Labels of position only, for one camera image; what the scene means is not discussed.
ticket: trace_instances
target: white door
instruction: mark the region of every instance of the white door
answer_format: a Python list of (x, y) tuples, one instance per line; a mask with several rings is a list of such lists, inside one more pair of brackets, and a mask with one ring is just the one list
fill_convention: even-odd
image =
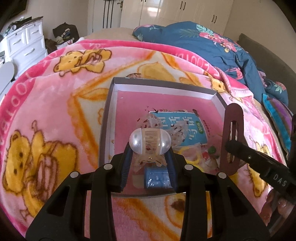
[(184, 7), (184, 3), (185, 0), (162, 0), (159, 7), (158, 24), (167, 26), (171, 23), (178, 22), (179, 13)]
[(230, 16), (233, 0), (216, 0), (216, 4), (212, 30), (223, 35)]
[(143, 9), (140, 20), (140, 25), (157, 24), (158, 12), (161, 0), (143, 0)]
[(196, 23), (211, 29), (215, 20), (215, 2), (216, 0), (203, 1), (202, 6), (198, 8), (199, 13), (195, 18)]
[(119, 28), (121, 19), (121, 0), (95, 0), (94, 2), (94, 32), (103, 28)]
[(203, 0), (185, 0), (185, 3), (180, 11), (178, 22), (192, 21), (199, 14), (203, 6)]
[(145, 0), (123, 0), (120, 27), (136, 28), (140, 25)]

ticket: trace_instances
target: pink blanket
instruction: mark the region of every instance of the pink blanket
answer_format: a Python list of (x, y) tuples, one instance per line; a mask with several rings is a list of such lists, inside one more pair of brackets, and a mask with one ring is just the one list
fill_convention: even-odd
[[(116, 76), (218, 91), (227, 104), (243, 108), (248, 145), (283, 162), (252, 93), (200, 56), (161, 44), (84, 40), (51, 53), (27, 70), (0, 106), (0, 204), (22, 235), (70, 172), (87, 173), (98, 167), (102, 114)], [(247, 165), (231, 178), (259, 213), (268, 185)], [(183, 194), (113, 198), (118, 240), (179, 240), (184, 199)], [(208, 214), (210, 237), (210, 208)], [(86, 218), (86, 236), (88, 227)]]

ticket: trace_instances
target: drawer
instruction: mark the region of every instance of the drawer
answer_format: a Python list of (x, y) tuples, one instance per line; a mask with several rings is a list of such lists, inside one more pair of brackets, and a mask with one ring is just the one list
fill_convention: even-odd
[(43, 35), (42, 22), (32, 24), (26, 28), (27, 44)]
[(28, 64), (24, 64), (24, 66), (19, 66), (18, 72), (16, 75), (16, 79), (21, 76), (26, 70), (28, 70), (33, 65), (39, 63), (42, 59), (44, 59), (47, 56), (47, 50), (44, 50), (39, 56), (37, 56), (35, 59), (31, 60)]
[(12, 55), (27, 45), (25, 30), (18, 31), (7, 39), (8, 55)]
[(11, 56), (11, 59), (15, 65), (19, 68), (21, 65), (30, 62), (32, 59), (36, 58), (45, 50), (44, 38), (41, 37), (35, 42), (27, 45), (26, 48), (19, 51), (18, 53)]

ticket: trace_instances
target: silver screw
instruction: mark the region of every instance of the silver screw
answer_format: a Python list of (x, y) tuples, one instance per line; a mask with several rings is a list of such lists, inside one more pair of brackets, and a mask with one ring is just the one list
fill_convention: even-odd
[(110, 163), (108, 163), (108, 164), (106, 164), (106, 165), (104, 165), (104, 169), (105, 170), (110, 170), (110, 169), (112, 169), (112, 164), (110, 164)]
[(76, 178), (76, 177), (78, 177), (78, 175), (79, 175), (78, 172), (72, 172), (72, 173), (70, 174), (70, 177), (72, 177), (72, 178)]
[(223, 172), (219, 172), (218, 177), (225, 179), (227, 177), (227, 175)]
[(193, 169), (193, 165), (186, 164), (186, 165), (185, 165), (185, 169), (188, 170), (188, 171), (190, 171), (190, 170)]

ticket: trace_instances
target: gray headboard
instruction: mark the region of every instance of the gray headboard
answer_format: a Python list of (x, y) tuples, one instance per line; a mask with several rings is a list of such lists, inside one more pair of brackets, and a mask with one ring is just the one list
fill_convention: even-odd
[(296, 113), (296, 73), (277, 55), (263, 45), (241, 34), (238, 44), (255, 59), (257, 67), (262, 68), (266, 78), (283, 83), (288, 91), (289, 109)]

